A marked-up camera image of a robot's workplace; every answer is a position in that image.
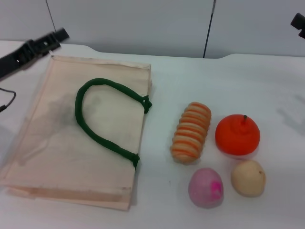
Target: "white wall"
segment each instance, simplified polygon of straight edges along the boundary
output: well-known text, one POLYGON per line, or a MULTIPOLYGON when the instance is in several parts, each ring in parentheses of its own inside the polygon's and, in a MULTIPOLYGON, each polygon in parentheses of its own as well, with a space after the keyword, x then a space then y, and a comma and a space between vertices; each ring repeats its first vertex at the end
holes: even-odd
POLYGON ((48 0, 67 43, 101 52, 202 57, 213 0, 48 0))
POLYGON ((36 39, 52 30, 45 0, 0 0, 0 40, 36 39))
POLYGON ((305 56, 305 40, 290 25, 305 0, 217 0, 206 58, 232 53, 305 56))

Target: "pink toy fruit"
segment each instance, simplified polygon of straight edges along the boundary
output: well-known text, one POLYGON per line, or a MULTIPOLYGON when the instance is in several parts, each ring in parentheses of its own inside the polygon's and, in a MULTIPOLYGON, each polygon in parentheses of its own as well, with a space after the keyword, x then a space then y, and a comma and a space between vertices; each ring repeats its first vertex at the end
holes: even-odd
POLYGON ((214 208, 224 199, 224 186, 221 177, 211 168, 198 169, 189 184, 192 202, 202 208, 214 208))

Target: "black clamp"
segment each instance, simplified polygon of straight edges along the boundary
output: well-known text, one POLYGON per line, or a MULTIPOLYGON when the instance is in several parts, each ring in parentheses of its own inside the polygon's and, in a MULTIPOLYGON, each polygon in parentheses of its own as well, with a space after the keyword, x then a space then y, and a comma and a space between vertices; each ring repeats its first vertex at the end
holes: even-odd
POLYGON ((297 13, 292 20, 291 25, 297 30, 301 30, 299 36, 305 39, 305 17, 302 14, 297 13))
POLYGON ((59 48, 60 43, 67 38, 69 35, 61 28, 37 40, 28 40, 16 51, 0 58, 0 80, 29 62, 47 55, 49 51, 59 48))

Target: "beige round fruit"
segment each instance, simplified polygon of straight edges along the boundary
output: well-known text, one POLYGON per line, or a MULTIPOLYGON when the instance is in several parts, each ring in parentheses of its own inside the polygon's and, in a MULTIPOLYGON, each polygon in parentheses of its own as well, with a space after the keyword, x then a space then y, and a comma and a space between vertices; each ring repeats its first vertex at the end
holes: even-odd
POLYGON ((257 197, 264 191, 266 176, 256 161, 248 160, 238 164, 231 172, 235 190, 245 197, 257 197))

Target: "beige bag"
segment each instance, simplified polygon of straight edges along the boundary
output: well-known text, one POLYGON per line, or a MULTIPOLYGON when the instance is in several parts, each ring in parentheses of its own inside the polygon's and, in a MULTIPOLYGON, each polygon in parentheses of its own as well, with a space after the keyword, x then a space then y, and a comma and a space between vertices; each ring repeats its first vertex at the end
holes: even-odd
MULTIPOLYGON (((149 64, 53 56, 1 170, 0 184, 18 196, 127 210, 135 168, 78 126, 75 97, 94 78, 121 83, 145 96, 150 70, 149 64)), ((138 153, 144 116, 138 101, 109 86, 93 86, 85 95, 83 115, 96 134, 138 153)))

